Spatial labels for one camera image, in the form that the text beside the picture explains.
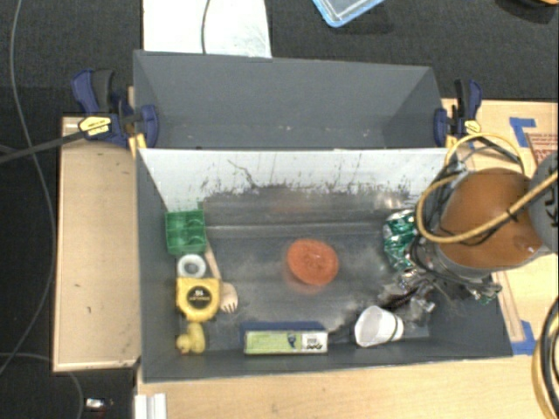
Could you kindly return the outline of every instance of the white tape roll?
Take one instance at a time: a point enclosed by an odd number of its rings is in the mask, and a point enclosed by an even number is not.
[[[206,263],[201,256],[184,255],[176,263],[176,275],[182,278],[201,278],[206,273]]]

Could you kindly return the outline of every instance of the blue tape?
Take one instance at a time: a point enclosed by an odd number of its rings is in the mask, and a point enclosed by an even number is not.
[[[510,126],[514,130],[514,135],[521,148],[527,148],[528,142],[526,141],[526,136],[524,135],[524,127],[535,127],[535,120],[532,118],[513,118],[509,119]]]
[[[521,319],[521,323],[525,340],[516,343],[511,342],[510,346],[513,349],[514,355],[532,355],[535,349],[535,338],[534,333],[532,333],[532,327],[530,323],[523,319]]]

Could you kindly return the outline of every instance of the white cup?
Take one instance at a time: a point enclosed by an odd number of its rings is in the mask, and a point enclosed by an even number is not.
[[[355,323],[355,340],[361,347],[397,341],[404,334],[404,322],[379,306],[367,307]]]

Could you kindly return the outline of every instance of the white paper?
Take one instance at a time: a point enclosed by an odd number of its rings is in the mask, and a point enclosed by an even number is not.
[[[143,0],[143,47],[150,52],[202,52],[207,0]],[[209,54],[270,58],[264,0],[211,0],[205,25]]]

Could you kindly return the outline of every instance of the green crumpled object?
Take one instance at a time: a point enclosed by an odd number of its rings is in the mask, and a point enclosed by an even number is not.
[[[414,266],[406,257],[411,241],[418,234],[413,210],[405,209],[389,216],[383,225],[384,252],[396,271]]]

